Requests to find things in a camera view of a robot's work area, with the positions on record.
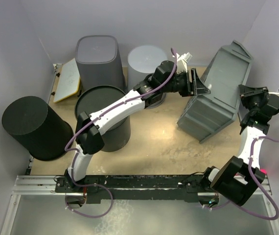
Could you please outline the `grey plastic crate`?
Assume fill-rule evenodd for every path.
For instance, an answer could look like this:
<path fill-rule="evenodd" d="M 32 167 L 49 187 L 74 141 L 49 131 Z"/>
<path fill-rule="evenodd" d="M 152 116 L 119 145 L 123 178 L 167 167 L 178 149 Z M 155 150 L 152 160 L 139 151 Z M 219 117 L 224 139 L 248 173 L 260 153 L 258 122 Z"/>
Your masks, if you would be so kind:
<path fill-rule="evenodd" d="M 222 46 L 200 78 L 210 94 L 189 99 L 178 127 L 204 143 L 232 124 L 240 106 L 238 86 L 246 84 L 252 62 L 252 55 L 240 42 Z"/>

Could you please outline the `smooth lavender round bin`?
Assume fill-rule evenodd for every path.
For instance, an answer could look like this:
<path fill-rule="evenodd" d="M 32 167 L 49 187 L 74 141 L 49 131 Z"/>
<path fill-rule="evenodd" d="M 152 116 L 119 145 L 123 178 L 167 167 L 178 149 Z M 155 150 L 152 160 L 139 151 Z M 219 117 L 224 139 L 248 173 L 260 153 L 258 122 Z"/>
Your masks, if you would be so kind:
<path fill-rule="evenodd" d="M 153 74 L 156 67 L 167 59 L 167 54 L 157 46 L 143 45 L 131 50 L 128 54 L 127 91 Z"/>

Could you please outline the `dark blue round bin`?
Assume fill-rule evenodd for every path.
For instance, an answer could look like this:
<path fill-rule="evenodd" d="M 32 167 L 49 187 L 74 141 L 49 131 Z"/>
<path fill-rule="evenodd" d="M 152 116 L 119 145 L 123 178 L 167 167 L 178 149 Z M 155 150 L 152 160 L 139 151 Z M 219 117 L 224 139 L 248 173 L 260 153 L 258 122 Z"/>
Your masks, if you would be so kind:
<path fill-rule="evenodd" d="M 106 108 L 125 95 L 119 88 L 103 85 L 91 88 L 81 94 L 76 106 L 76 132 L 94 118 L 91 114 Z M 124 147 L 131 136 L 130 118 L 126 117 L 113 125 L 105 134 L 101 135 L 99 124 L 91 124 L 76 137 L 84 154 L 95 154 L 98 151 L 114 152 Z"/>

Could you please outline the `grey slotted square bin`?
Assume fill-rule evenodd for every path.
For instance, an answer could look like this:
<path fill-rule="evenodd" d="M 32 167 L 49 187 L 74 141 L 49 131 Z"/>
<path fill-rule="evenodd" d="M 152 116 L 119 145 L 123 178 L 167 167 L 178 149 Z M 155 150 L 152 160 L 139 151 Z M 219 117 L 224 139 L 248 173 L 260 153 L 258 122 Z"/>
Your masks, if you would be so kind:
<path fill-rule="evenodd" d="M 118 43 L 110 35 L 92 35 L 79 39 L 75 61 L 84 90 L 109 85 L 126 90 Z"/>

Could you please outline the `black round bin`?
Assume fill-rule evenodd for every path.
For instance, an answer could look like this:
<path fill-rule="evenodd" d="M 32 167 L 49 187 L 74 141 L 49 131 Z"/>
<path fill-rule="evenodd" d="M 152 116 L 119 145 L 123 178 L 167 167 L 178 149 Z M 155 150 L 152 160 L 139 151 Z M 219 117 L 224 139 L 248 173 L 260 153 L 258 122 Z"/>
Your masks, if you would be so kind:
<path fill-rule="evenodd" d="M 1 123 L 10 136 L 40 161 L 63 156 L 66 144 L 73 137 L 71 126 L 37 96 L 12 102 L 5 109 Z"/>

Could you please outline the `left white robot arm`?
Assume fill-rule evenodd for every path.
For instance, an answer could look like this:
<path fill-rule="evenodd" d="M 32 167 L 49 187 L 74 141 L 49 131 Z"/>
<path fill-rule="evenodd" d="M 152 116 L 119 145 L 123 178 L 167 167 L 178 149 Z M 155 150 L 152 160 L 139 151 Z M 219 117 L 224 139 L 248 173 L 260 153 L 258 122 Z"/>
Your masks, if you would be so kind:
<path fill-rule="evenodd" d="M 131 91 L 118 101 L 92 114 L 82 112 L 77 119 L 77 129 L 66 151 L 74 151 L 75 155 L 65 176 L 66 185 L 78 192 L 83 187 L 86 170 L 92 156 L 104 147 L 102 136 L 115 124 L 133 113 L 146 109 L 160 100 L 164 93 L 179 93 L 182 97 L 207 95 L 211 91 L 198 77 L 196 70 L 188 70 L 182 64 L 163 61 L 153 74 L 145 77 Z"/>

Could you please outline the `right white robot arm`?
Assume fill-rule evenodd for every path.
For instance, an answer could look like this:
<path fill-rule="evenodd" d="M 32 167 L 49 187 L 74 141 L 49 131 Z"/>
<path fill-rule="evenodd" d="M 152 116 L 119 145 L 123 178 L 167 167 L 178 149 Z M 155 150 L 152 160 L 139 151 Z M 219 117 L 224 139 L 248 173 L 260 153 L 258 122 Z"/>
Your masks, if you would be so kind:
<path fill-rule="evenodd" d="M 239 85 L 239 97 L 248 110 L 240 123 L 241 145 L 238 155 L 218 169 L 206 169 L 200 181 L 205 191 L 216 191 L 237 204 L 244 205 L 257 189 L 253 178 L 262 183 L 259 153 L 264 137 L 268 134 L 270 119 L 279 113 L 279 90 L 270 92 L 267 87 L 251 88 Z"/>

